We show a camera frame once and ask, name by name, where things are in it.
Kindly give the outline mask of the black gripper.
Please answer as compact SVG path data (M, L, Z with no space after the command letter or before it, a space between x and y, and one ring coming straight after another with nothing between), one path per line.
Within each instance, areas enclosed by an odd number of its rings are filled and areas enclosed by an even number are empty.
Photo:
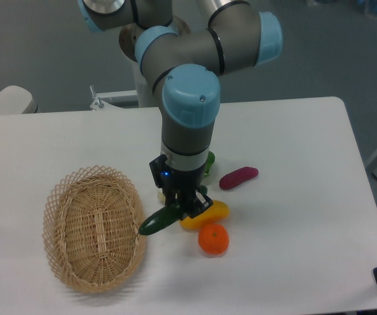
M181 171L166 161L166 155L162 154L149 163L155 185L165 196L165 207L171 210L180 208L180 219L195 218L208 210L213 201L201 191L205 163L197 169Z

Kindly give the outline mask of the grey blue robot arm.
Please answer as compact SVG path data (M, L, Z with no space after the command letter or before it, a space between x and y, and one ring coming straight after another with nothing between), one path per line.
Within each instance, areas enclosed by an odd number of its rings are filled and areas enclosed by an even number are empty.
M208 26L182 35L171 1L78 5L95 32L136 27L135 59L162 115L162 148L150 163L152 176L175 217L198 216L212 205L200 184L221 103L219 77L277 58L283 46L278 18L247 1L199 1Z

